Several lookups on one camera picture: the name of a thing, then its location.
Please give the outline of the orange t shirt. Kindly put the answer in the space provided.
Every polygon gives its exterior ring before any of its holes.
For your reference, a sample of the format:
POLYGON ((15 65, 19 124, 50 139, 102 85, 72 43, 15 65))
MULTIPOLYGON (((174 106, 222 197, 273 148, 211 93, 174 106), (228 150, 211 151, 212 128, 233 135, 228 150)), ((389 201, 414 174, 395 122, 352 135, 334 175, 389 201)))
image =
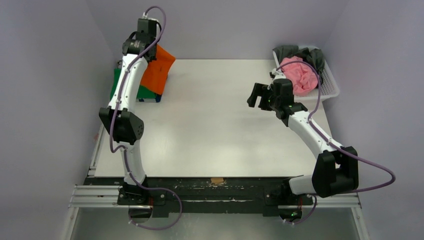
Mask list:
POLYGON ((149 91, 162 95, 167 83, 169 71, 176 61, 176 58, 167 52, 160 45, 156 48, 156 60, 151 61, 141 80, 140 86, 149 91))

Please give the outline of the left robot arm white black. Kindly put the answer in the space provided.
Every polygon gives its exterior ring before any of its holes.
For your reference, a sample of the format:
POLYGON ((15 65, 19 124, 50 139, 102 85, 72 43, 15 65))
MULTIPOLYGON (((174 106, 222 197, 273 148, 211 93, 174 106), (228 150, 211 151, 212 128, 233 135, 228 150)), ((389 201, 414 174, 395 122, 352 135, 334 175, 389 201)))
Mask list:
POLYGON ((146 203, 149 191, 143 186, 146 178, 140 140, 144 133, 144 122, 134 112, 141 79, 149 62, 156 58, 156 45, 162 27, 153 18, 142 17, 137 29, 122 46, 120 75, 107 107, 99 110, 99 117, 109 134, 109 148, 119 152, 124 167, 124 182, 119 194, 138 205, 146 203))

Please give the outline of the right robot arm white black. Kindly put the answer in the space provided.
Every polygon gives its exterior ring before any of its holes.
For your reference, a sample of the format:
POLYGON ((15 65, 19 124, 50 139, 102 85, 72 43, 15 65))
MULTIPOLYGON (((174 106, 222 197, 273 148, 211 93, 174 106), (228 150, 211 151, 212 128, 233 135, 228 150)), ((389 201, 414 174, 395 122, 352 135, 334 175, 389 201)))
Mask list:
POLYGON ((288 204, 303 194, 315 194, 322 198, 356 190, 359 186, 357 151, 344 147, 323 132, 300 102, 296 102, 293 84, 285 78, 275 78, 269 85, 255 83, 247 99, 249 107, 258 106, 264 111, 275 112, 283 124, 296 133, 316 158, 311 175, 292 177, 281 189, 280 196, 288 204))

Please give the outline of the pink t shirt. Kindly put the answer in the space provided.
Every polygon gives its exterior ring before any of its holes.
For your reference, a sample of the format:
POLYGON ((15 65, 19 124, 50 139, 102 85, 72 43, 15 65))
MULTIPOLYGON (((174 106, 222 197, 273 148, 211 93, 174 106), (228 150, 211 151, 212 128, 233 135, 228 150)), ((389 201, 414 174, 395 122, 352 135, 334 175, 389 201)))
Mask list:
POLYGON ((293 84, 293 94, 296 96, 307 96, 318 86, 318 78, 312 69, 305 65, 302 58, 293 56, 285 57, 281 61, 281 71, 293 84))

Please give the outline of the white plastic basket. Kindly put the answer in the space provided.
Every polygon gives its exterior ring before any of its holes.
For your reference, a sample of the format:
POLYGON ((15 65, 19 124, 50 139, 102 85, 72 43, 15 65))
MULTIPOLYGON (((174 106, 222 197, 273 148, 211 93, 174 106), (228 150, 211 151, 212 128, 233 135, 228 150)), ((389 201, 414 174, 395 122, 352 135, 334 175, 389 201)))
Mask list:
POLYGON ((282 60, 286 57, 297 56, 302 58, 303 61, 312 65, 317 71, 320 77, 321 92, 316 87, 306 96, 295 95, 296 100, 300 101, 312 101, 318 99, 320 94, 320 100, 334 98, 339 95, 340 90, 336 84, 333 74, 327 64, 324 57, 323 51, 313 45, 281 45, 273 48, 273 58, 277 66, 279 66, 282 60))

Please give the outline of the folded green t shirt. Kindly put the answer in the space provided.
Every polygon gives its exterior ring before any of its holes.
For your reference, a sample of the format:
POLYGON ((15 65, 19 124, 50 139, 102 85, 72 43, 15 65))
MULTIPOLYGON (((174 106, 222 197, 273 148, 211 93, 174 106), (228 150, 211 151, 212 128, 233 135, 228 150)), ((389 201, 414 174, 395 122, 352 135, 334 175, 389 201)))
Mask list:
MULTIPOLYGON (((115 90, 117 88, 118 85, 118 81, 119 81, 119 77, 121 74, 121 69, 120 68, 115 68, 114 72, 113 72, 113 85, 109 94, 109 99, 111 100, 112 97, 114 96, 115 90)), ((154 95, 157 95, 156 93, 148 90, 145 86, 140 86, 138 88, 138 92, 137 92, 137 101, 139 98, 152 98, 154 95)))

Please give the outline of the dark grey t shirt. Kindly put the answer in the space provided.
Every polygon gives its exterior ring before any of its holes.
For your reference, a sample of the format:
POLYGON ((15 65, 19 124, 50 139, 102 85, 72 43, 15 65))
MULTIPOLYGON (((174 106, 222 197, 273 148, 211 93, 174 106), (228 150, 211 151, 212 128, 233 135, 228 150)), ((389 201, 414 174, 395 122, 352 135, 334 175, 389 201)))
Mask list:
POLYGON ((298 96, 307 95, 323 82, 316 77, 314 72, 306 64, 311 65, 320 75, 325 68, 325 58, 322 50, 307 47, 300 48, 297 45, 281 45, 272 50, 282 65, 281 71, 293 84, 293 93, 298 96))

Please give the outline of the folded blue t shirt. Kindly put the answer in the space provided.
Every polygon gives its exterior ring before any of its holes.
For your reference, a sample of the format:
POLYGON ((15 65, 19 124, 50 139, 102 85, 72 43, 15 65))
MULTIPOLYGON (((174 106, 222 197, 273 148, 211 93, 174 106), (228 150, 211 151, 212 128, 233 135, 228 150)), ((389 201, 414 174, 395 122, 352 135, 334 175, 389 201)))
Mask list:
POLYGON ((145 102, 145 103, 159 103, 162 99, 162 95, 155 94, 153 97, 142 97, 139 98, 139 102, 145 102))

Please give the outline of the brown tape piece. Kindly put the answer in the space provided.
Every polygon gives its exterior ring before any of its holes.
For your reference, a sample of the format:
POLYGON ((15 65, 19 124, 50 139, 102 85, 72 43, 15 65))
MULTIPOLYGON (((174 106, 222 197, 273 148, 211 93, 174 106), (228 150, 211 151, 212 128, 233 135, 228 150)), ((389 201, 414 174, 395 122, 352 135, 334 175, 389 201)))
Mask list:
POLYGON ((221 185, 225 182, 225 179, 223 177, 212 177, 210 179, 210 183, 212 185, 221 185))

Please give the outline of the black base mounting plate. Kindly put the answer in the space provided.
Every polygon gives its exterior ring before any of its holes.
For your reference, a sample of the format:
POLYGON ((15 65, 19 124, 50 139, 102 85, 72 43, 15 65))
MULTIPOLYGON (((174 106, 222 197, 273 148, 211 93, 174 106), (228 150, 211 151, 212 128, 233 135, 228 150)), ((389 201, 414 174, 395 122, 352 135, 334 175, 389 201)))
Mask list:
POLYGON ((300 219, 302 206, 312 206, 305 195, 290 193, 286 177, 223 177, 212 185, 207 177, 147 177, 144 198, 123 198, 121 177, 87 177, 85 186, 117 187, 117 205, 128 206, 135 218, 167 218, 170 213, 261 214, 300 219))

